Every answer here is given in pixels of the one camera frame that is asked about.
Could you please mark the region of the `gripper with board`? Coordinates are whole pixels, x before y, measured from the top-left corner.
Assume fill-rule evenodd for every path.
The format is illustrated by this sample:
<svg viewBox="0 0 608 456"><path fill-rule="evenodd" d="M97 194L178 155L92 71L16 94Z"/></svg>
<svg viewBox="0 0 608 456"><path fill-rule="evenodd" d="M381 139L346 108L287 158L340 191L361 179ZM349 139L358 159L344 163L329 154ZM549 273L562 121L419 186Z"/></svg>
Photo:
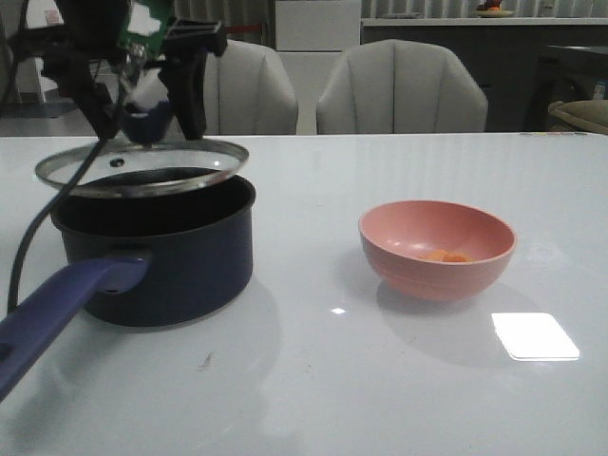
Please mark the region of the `gripper with board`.
<svg viewBox="0 0 608 456"><path fill-rule="evenodd" d="M80 109L99 139L118 132L107 87L97 83L90 62L107 60L127 75L156 67L186 140L199 140L206 128L203 79L206 53L227 48L220 21L181 19L172 1L57 1L63 22L41 28L21 26L8 39L14 59L43 61L42 75Z"/></svg>

